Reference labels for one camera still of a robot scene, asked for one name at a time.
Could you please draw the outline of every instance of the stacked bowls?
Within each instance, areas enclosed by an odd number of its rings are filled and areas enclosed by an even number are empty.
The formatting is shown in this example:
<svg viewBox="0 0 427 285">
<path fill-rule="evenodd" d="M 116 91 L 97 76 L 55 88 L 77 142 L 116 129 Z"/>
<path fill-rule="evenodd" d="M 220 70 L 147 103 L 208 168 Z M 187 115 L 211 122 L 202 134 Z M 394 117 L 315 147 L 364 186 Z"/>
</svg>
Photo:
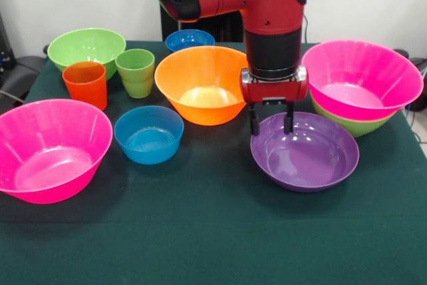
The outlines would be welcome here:
<svg viewBox="0 0 427 285">
<path fill-rule="evenodd" d="M 365 41 L 321 43 L 302 59 L 316 112 L 359 137 L 384 125 L 424 87 L 417 68 L 395 51 Z"/>
<path fill-rule="evenodd" d="M 47 55 L 60 71 L 80 61 L 102 63 L 108 80 L 117 71 L 115 58 L 125 48 L 126 40 L 115 31 L 85 28 L 59 36 L 49 45 Z"/>
</svg>

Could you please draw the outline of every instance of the plastic bowl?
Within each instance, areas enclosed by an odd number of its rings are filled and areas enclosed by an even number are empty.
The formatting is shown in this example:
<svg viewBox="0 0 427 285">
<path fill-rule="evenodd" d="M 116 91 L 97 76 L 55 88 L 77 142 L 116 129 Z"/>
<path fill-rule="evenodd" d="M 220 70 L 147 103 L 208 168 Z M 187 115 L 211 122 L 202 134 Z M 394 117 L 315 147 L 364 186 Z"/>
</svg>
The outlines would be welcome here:
<svg viewBox="0 0 427 285">
<path fill-rule="evenodd" d="M 22 105 L 0 116 L 0 191 L 34 204 L 79 193 L 113 138 L 107 116 L 70 99 Z"/>
<path fill-rule="evenodd" d="M 198 29 L 182 29 L 171 33 L 166 38 L 166 47 L 172 52 L 190 47 L 212 45 L 215 45 L 215 38 Z"/>
<path fill-rule="evenodd" d="M 114 136 L 125 155 L 143 165 L 159 164 L 175 155 L 183 131 L 182 118 L 160 106 L 130 110 L 114 126 Z"/>
<path fill-rule="evenodd" d="M 424 87 L 417 68 L 395 51 L 365 41 L 321 43 L 302 59 L 316 101 L 339 117 L 372 121 L 393 115 Z"/>
<path fill-rule="evenodd" d="M 244 108 L 241 69 L 248 66 L 240 51 L 216 46 L 192 47 L 166 57 L 155 83 L 186 120 L 220 125 Z"/>
<path fill-rule="evenodd" d="M 372 121 L 352 120 L 338 117 L 337 115 L 328 112 L 316 102 L 314 97 L 312 97 L 312 101 L 316 113 L 326 118 L 329 118 L 337 124 L 340 124 L 342 127 L 346 128 L 354 137 L 360 137 L 368 133 L 372 133 L 373 131 L 383 126 L 395 114 L 393 113 L 391 116 Z"/>
<path fill-rule="evenodd" d="M 86 28 L 59 36 L 49 45 L 47 55 L 60 71 L 80 61 L 102 63 L 107 70 L 107 79 L 110 79 L 117 71 L 115 58 L 125 48 L 126 40 L 115 31 Z"/>
<path fill-rule="evenodd" d="M 294 114 L 294 132 L 284 133 L 284 113 L 265 119 L 252 136 L 252 155 L 282 187 L 319 192 L 343 182 L 356 169 L 359 148 L 340 125 L 313 113 Z"/>
</svg>

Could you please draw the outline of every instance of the bowl rim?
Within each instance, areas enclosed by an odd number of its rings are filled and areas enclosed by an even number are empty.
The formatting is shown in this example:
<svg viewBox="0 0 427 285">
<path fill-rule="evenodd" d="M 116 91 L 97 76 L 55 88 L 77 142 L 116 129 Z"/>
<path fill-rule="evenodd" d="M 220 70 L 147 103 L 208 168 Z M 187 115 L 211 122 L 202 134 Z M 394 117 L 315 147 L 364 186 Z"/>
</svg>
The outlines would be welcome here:
<svg viewBox="0 0 427 285">
<path fill-rule="evenodd" d="M 129 148 L 126 145 L 124 145 L 120 139 L 117 138 L 117 125 L 119 124 L 119 122 L 122 121 L 122 119 L 129 115 L 130 113 L 136 112 L 137 110 L 141 110 L 141 109 L 162 109 L 162 110 L 167 110 L 168 112 L 172 112 L 172 114 L 176 115 L 178 120 L 179 120 L 179 124 L 180 124 L 180 129 L 179 129 L 179 135 L 177 137 L 174 137 L 174 140 L 172 143 L 170 143 L 168 146 L 176 143 L 177 141 L 179 141 L 182 138 L 182 135 L 184 133 L 184 120 L 182 119 L 182 117 L 180 116 L 180 114 L 178 114 L 175 110 L 173 110 L 172 108 L 168 108 L 168 107 L 164 107 L 164 106 L 158 106 L 158 105 L 146 105 L 146 106 L 140 106 L 140 107 L 136 107 L 136 108 L 132 108 L 130 110 L 128 110 L 127 112 L 125 112 L 123 115 L 121 115 L 119 117 L 119 119 L 116 121 L 116 123 L 114 124 L 114 138 L 116 140 L 116 142 L 123 148 L 123 149 L 127 149 L 127 150 L 133 150 L 135 151 L 135 149 L 133 148 Z M 151 153 L 151 151 L 138 151 L 139 153 Z"/>
<path fill-rule="evenodd" d="M 356 120 L 356 119 L 350 119 L 350 118 L 345 118 L 345 117 L 341 117 L 338 116 L 334 113 L 331 113 L 329 110 L 327 110 L 325 107 L 323 107 L 322 105 L 320 105 L 320 103 L 318 103 L 318 101 L 314 98 L 313 93 L 310 93 L 310 97 L 312 98 L 313 104 L 316 104 L 319 108 L 321 108 L 324 112 L 326 112 L 327 114 L 331 115 L 332 117 L 336 117 L 340 120 L 344 120 L 344 121 L 349 121 L 352 123 L 361 123 L 361 124 L 367 124 L 367 123 L 379 123 L 381 121 L 390 119 L 391 117 L 393 117 L 397 111 L 394 111 L 391 115 L 383 117 L 383 118 L 379 118 L 379 119 L 375 119 L 375 120 Z"/>
<path fill-rule="evenodd" d="M 261 123 L 260 123 L 260 129 L 261 129 L 261 126 L 262 126 L 262 124 L 263 123 L 266 123 L 266 122 L 268 122 L 268 121 L 270 121 L 272 118 L 275 118 L 275 117 L 282 117 L 283 115 L 285 115 L 286 114 L 286 112 L 284 112 L 284 113 L 277 113 L 277 114 L 274 114 L 274 115 L 271 115 L 271 116 L 269 116 L 269 117 L 267 117 L 267 118 L 265 118 L 265 120 L 263 120 Z M 309 116 L 311 116 L 311 117 L 318 117 L 318 118 L 321 118 L 322 119 L 322 121 L 326 121 L 326 122 L 328 122 L 328 123 L 330 123 L 330 124 L 333 124 L 334 126 L 338 126 L 338 127 L 341 127 L 342 129 L 343 129 L 343 131 L 346 133 L 346 135 L 348 135 L 348 137 L 350 138 L 350 140 L 352 141 L 352 144 L 353 144 L 353 146 L 355 146 L 355 150 L 356 150 L 356 157 L 355 157 L 355 162 L 354 162 L 354 165 L 351 167 L 351 170 L 349 170 L 349 172 L 348 172 L 348 174 L 346 174 L 346 175 L 344 175 L 344 176 L 342 176 L 339 180 L 336 180 L 336 181 L 334 181 L 334 182 L 332 182 L 332 183 L 329 183 L 329 184 L 326 184 L 326 185 L 321 185 L 321 186 L 310 186 L 309 188 L 307 188 L 307 187 L 304 187 L 304 186 L 301 186 L 301 185 L 291 185 L 291 184 L 288 184 L 288 183 L 283 183 L 282 181 L 280 181 L 279 179 L 277 179 L 277 178 L 275 178 L 275 177 L 273 177 L 273 175 L 271 175 L 269 172 L 267 172 L 261 165 L 260 165 L 260 162 L 258 161 L 258 159 L 255 157 L 255 155 L 254 155 L 254 147 L 253 147 L 253 144 L 254 144 L 254 139 L 255 139 L 255 137 L 254 136 L 251 136 L 251 140 L 250 140 L 250 149 L 251 149 L 251 154 L 252 154 L 252 158 L 255 160 L 255 162 L 257 163 L 257 165 L 258 165 L 258 167 L 265 173 L 265 174 L 267 174 L 269 177 L 271 177 L 271 179 L 273 179 L 273 181 L 275 181 L 277 184 L 279 184 L 279 185 L 281 185 L 282 187 L 283 187 L 283 185 L 282 184 L 286 184 L 287 186 L 291 186 L 291 187 L 293 187 L 293 188 L 298 188 L 298 189 L 301 189 L 301 190 L 303 190 L 303 191 L 305 191 L 305 192 L 316 192 L 316 191 L 321 191 L 321 190 L 327 190 L 328 188 L 332 188 L 332 187 L 334 187 L 335 185 L 338 185 L 338 184 L 340 184 L 340 183 L 342 183 L 344 180 L 346 180 L 348 177 L 350 177 L 353 173 L 354 173 L 354 171 L 356 170 L 356 168 L 359 166 L 359 162 L 360 162 L 360 149 L 359 149 L 359 145 L 358 145 L 358 143 L 357 143 L 357 141 L 356 141 L 356 139 L 353 137 L 353 135 L 346 129 L 346 128 L 344 128 L 343 126 L 341 126 L 340 124 L 338 124 L 338 123 L 336 123 L 336 122 L 334 122 L 334 121 L 332 121 L 331 119 L 329 119 L 329 118 L 326 118 L 326 117 L 323 117 L 323 116 L 321 116 L 321 115 L 318 115 L 318 114 L 316 114 L 316 113 L 308 113 L 308 112 L 306 112 L 306 111 L 296 111 L 295 112 L 295 114 L 300 114 L 300 115 L 309 115 Z"/>
<path fill-rule="evenodd" d="M 396 53 L 394 50 L 383 46 L 383 45 L 379 45 L 377 43 L 373 43 L 370 41 L 364 41 L 361 39 L 335 39 L 335 40 L 329 40 L 329 41 L 323 41 L 321 43 L 317 43 L 315 44 L 313 47 L 309 48 L 309 50 L 307 50 L 305 52 L 305 54 L 303 54 L 303 57 L 301 59 L 301 64 L 304 66 L 304 62 L 307 59 L 307 55 L 314 51 L 317 50 L 317 48 L 319 47 L 323 47 L 324 45 L 329 45 L 331 43 L 361 43 L 361 44 L 365 44 L 365 45 L 369 45 L 371 47 L 376 47 L 378 49 L 384 50 L 384 51 L 388 51 L 389 53 L 395 55 L 398 59 L 400 59 L 401 61 L 405 61 L 409 63 L 409 67 L 413 70 L 416 71 L 416 74 L 418 75 L 418 81 L 419 81 L 419 89 L 417 91 L 417 94 L 414 95 L 414 99 L 416 99 L 418 96 L 421 95 L 422 91 L 424 90 L 424 79 L 422 78 L 421 72 L 418 70 L 418 68 L 412 64 L 410 61 L 408 61 L 405 57 L 403 57 L 402 55 L 400 55 L 399 53 Z M 327 98 L 337 102 L 337 103 L 342 103 L 344 105 L 348 105 L 351 107 L 355 107 L 355 108 L 362 108 L 362 109 L 370 109 L 370 110 L 388 110 L 388 109 L 400 109 L 402 107 L 404 107 L 405 105 L 408 105 L 409 103 L 411 103 L 414 99 L 411 99 L 410 101 L 407 101 L 406 103 L 403 104 L 398 104 L 398 105 L 393 105 L 393 106 L 386 106 L 386 107 L 369 107 L 369 106 L 363 106 L 363 105 L 355 105 L 355 104 L 348 104 L 348 103 L 344 103 L 343 101 L 340 101 L 338 99 L 335 99 L 333 97 L 330 97 L 329 95 L 326 95 L 319 87 L 315 86 L 312 82 L 311 82 L 311 78 L 310 78 L 310 71 L 308 72 L 308 83 L 310 86 L 312 86 L 313 88 L 315 88 L 316 90 L 318 90 L 320 93 L 322 93 L 322 95 L 325 95 Z"/>
<path fill-rule="evenodd" d="M 107 152 L 109 151 L 110 147 L 111 147 L 111 143 L 113 141 L 113 125 L 111 124 L 111 121 L 109 120 L 109 118 L 107 117 L 107 115 L 105 115 L 100 109 L 98 109 L 97 107 L 91 105 L 90 103 L 85 103 L 84 101 L 79 101 L 79 100 L 74 100 L 74 99 L 62 99 L 62 98 L 57 98 L 57 99 L 42 99 L 42 100 L 38 100 L 38 101 L 33 101 L 31 103 L 26 103 L 24 105 L 21 105 L 19 107 L 16 107 L 14 109 L 11 109 L 7 112 L 5 112 L 3 115 L 0 115 L 0 119 L 8 114 L 12 114 L 14 111 L 16 111 L 18 108 L 21 109 L 25 109 L 25 108 L 29 108 L 32 105 L 40 105 L 40 104 L 44 104 L 44 103 L 56 103 L 56 102 L 66 102 L 66 103 L 73 103 L 76 105 L 84 105 L 85 107 L 95 110 L 97 112 L 97 115 L 99 115 L 101 118 L 103 118 L 104 120 L 107 121 L 107 123 L 109 124 L 108 126 L 108 144 L 106 149 L 104 150 L 104 152 L 95 160 L 92 162 L 92 165 L 85 170 L 83 173 L 79 174 L 78 176 L 71 178 L 70 180 L 61 182 L 59 184 L 55 184 L 49 187 L 45 187 L 45 188 L 38 188 L 35 190 L 8 190 L 5 188 L 0 188 L 0 192 L 5 192 L 5 193 L 10 193 L 10 194 L 28 194 L 28 193 L 36 193 L 36 192 L 43 192 L 46 190 L 51 190 L 53 188 L 68 184 L 69 182 L 72 182 L 73 180 L 76 180 L 78 177 L 81 177 L 82 175 L 86 174 L 89 170 L 92 170 L 97 164 L 99 164 L 102 159 L 105 157 L 105 155 L 107 154 Z"/>
<path fill-rule="evenodd" d="M 119 38 L 123 41 L 123 49 L 120 51 L 120 53 L 123 53 L 124 51 L 125 51 L 125 49 L 126 49 L 126 39 L 125 39 L 125 37 L 124 36 L 122 36 L 120 33 L 118 33 L 118 32 L 116 32 L 116 31 L 114 31 L 114 30 L 112 30 L 112 29 L 107 29 L 107 28 L 98 28 L 98 27 L 88 27 L 88 28 L 79 28 L 79 29 L 74 29 L 74 30 L 71 30 L 71 31 L 68 31 L 68 32 L 66 32 L 66 33 L 63 33 L 62 35 L 59 35 L 58 37 L 56 37 L 50 44 L 49 44 L 49 46 L 47 47 L 47 56 L 48 56 L 48 58 L 50 59 L 50 60 L 52 60 L 52 62 L 54 63 L 54 64 L 56 64 L 56 65 L 60 65 L 60 66 L 62 66 L 62 67 L 69 67 L 70 65 L 73 65 L 73 63 L 72 64 L 69 64 L 69 65 L 64 65 L 64 64 L 62 64 L 62 63 L 59 63 L 58 61 L 56 61 L 56 60 L 54 60 L 54 59 L 52 59 L 51 58 L 51 46 L 56 42 L 56 41 L 59 41 L 61 38 L 63 38 L 63 37 L 66 37 L 66 36 L 68 36 L 68 35 L 70 35 L 70 34 L 72 34 L 72 33 L 78 33 L 78 32 L 81 32 L 81 31 L 87 31 L 87 30 L 102 30 L 102 31 L 108 31 L 108 32 L 110 32 L 110 33 L 112 33 L 112 34 L 114 34 L 114 35 L 116 35 L 116 36 L 119 36 Z M 111 63 L 112 61 L 115 61 L 115 58 L 116 57 L 114 57 L 113 59 L 110 59 L 109 61 L 98 61 L 99 63 L 102 63 L 103 65 L 106 65 L 106 64 L 108 64 L 108 63 Z"/>
<path fill-rule="evenodd" d="M 201 34 L 205 35 L 205 36 L 207 37 L 207 39 L 208 39 L 208 44 L 207 44 L 207 45 L 205 45 L 205 46 L 213 46 L 213 45 L 215 45 L 215 44 L 216 44 L 216 41 L 215 41 L 215 38 L 213 37 L 213 35 L 211 35 L 211 34 L 210 34 L 210 33 L 208 33 L 207 31 L 204 31 L 204 30 L 201 30 L 201 29 L 194 29 L 194 28 L 190 28 L 190 29 L 180 29 L 180 30 L 174 31 L 173 33 L 171 33 L 170 35 L 168 35 L 168 36 L 166 37 L 166 39 L 165 39 L 166 47 L 167 47 L 170 51 L 172 51 L 172 52 L 174 52 L 174 53 L 175 53 L 176 51 L 179 51 L 179 50 L 173 49 L 173 48 L 171 47 L 171 45 L 170 45 L 170 40 L 171 40 L 171 38 L 172 38 L 173 36 L 179 35 L 180 33 L 183 33 L 183 32 L 185 32 L 185 31 L 189 31 L 189 32 L 198 32 L 198 33 L 201 33 Z"/>
<path fill-rule="evenodd" d="M 241 104 L 246 104 L 245 99 L 243 98 L 242 95 L 242 99 L 238 100 L 237 103 L 233 103 L 230 105 L 226 105 L 226 106 L 221 106 L 221 107 L 198 107 L 198 106 L 190 106 L 190 105 L 185 105 L 183 103 L 181 103 L 180 101 L 176 100 L 175 98 L 171 97 L 170 95 L 168 95 L 167 93 L 164 92 L 163 88 L 161 88 L 161 86 L 158 85 L 158 79 L 157 79 L 157 75 L 158 75 L 158 70 L 160 67 L 162 67 L 165 62 L 169 59 L 169 57 L 172 57 L 174 55 L 179 55 L 184 51 L 192 51 L 192 50 L 206 50 L 206 49 L 213 49 L 213 50 L 226 50 L 226 51 L 230 51 L 233 53 L 237 53 L 239 55 L 244 55 L 246 57 L 246 54 L 237 50 L 237 49 L 233 49 L 233 48 L 229 48 L 229 47 L 223 47 L 223 46 L 197 46 L 197 47 L 190 47 L 190 48 L 185 48 L 179 51 L 176 51 L 175 53 L 171 53 L 170 55 L 168 55 L 165 59 L 163 59 L 162 61 L 160 61 L 160 63 L 157 65 L 157 67 L 155 68 L 155 73 L 154 73 L 154 82 L 156 87 L 158 88 L 158 90 L 169 100 L 172 101 L 178 105 L 181 106 L 185 106 L 185 107 L 190 107 L 190 108 L 194 108 L 194 109 L 223 109 L 223 108 L 229 108 L 229 107 L 233 107 L 233 106 L 237 106 L 237 105 L 241 105 Z"/>
</svg>

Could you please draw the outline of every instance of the green cup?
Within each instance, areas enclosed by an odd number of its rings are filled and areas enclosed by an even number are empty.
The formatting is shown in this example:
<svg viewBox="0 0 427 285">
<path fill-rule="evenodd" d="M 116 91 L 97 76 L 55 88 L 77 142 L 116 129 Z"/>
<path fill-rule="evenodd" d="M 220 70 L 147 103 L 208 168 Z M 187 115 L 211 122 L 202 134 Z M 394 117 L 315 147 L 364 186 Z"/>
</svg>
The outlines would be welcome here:
<svg viewBox="0 0 427 285">
<path fill-rule="evenodd" d="M 129 96 L 144 98 L 151 93 L 154 62 L 153 53 L 145 49 L 130 49 L 117 56 L 115 64 Z"/>
</svg>

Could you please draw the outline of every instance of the plastic cup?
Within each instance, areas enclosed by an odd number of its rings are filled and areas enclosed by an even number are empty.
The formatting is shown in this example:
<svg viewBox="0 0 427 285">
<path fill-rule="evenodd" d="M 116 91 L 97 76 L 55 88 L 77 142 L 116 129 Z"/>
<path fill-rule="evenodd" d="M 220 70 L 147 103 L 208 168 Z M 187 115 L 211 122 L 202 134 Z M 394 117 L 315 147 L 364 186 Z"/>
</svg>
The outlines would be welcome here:
<svg viewBox="0 0 427 285">
<path fill-rule="evenodd" d="M 144 49 L 130 49 L 115 60 L 123 86 L 132 98 L 144 98 L 151 93 L 154 82 L 153 53 Z"/>
<path fill-rule="evenodd" d="M 100 110 L 107 107 L 107 76 L 101 63 L 75 63 L 64 70 L 62 78 L 72 99 L 90 103 Z"/>
</svg>

